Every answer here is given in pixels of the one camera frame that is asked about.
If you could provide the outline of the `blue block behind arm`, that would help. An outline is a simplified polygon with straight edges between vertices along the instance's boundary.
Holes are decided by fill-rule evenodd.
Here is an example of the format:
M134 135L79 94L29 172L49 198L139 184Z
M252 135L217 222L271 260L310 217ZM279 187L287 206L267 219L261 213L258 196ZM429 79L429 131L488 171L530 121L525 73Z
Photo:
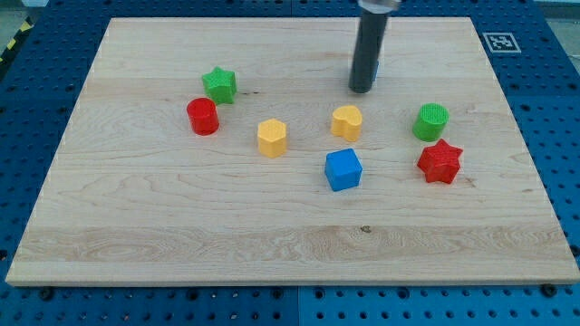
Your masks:
M373 73L373 77L372 77L372 81L375 82L376 78L377 78L377 73L379 70L379 66L380 66L380 62L377 60L376 64L375 64L375 68L374 68L374 73Z

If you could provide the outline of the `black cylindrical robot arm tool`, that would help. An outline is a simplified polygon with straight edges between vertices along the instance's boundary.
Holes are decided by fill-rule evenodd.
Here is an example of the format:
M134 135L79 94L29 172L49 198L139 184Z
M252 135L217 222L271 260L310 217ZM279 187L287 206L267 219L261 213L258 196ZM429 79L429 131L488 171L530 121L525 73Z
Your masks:
M379 64L379 54L386 24L401 0L358 0L361 8L353 61L349 76L349 88L355 93L372 89Z

